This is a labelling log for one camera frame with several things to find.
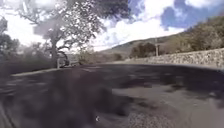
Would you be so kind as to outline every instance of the tree trunk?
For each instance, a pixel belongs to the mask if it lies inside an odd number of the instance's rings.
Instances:
[[[57,59],[58,59],[58,54],[57,54],[57,47],[56,47],[56,43],[52,42],[52,49],[51,49],[51,63],[52,63],[52,68],[57,68]]]

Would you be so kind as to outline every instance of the stone wall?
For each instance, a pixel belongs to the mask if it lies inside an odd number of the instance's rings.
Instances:
[[[158,57],[135,59],[130,61],[150,64],[191,64],[224,68],[224,48],[208,51],[161,55]]]

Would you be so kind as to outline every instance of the sky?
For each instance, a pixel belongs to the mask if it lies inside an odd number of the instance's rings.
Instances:
[[[93,40],[94,49],[104,50],[132,40],[161,37],[183,32],[187,28],[216,16],[224,10],[224,0],[129,0],[132,19],[102,19],[107,30]],[[33,34],[30,22],[14,15],[5,15],[8,34],[24,45],[43,42]]]

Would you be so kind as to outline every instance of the hill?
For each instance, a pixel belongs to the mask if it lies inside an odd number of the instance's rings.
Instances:
[[[139,44],[158,44],[159,54],[172,54],[224,47],[224,16],[209,18],[188,30],[160,38],[135,40],[111,49],[101,51],[104,54],[121,54],[128,57],[134,47]]]

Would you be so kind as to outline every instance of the vegetation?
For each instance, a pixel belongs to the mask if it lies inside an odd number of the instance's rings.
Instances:
[[[143,58],[155,55],[156,47],[153,44],[146,43],[146,44],[138,44],[134,47],[131,51],[130,57],[134,58]]]
[[[176,35],[131,41],[105,50],[103,53],[119,53],[125,58],[155,55],[153,49],[144,50],[143,45],[147,43],[158,44],[159,55],[223,48],[224,16],[209,18],[206,22],[201,22]]]
[[[114,57],[114,60],[115,60],[115,61],[122,60],[122,56],[121,56],[121,54],[114,53],[114,54],[113,54],[113,57]]]
[[[40,6],[38,0],[21,0],[21,6],[12,7],[18,14],[31,21],[35,33],[47,39],[52,67],[57,66],[58,53],[64,55],[63,49],[76,47],[83,52],[89,46],[90,39],[95,38],[103,25],[100,18],[128,17],[130,9],[128,0],[62,0],[53,5]]]
[[[50,54],[46,52],[46,45],[33,43],[30,47],[23,47],[21,51],[19,40],[5,34],[7,21],[4,18],[0,20],[0,29],[0,77],[51,67]]]

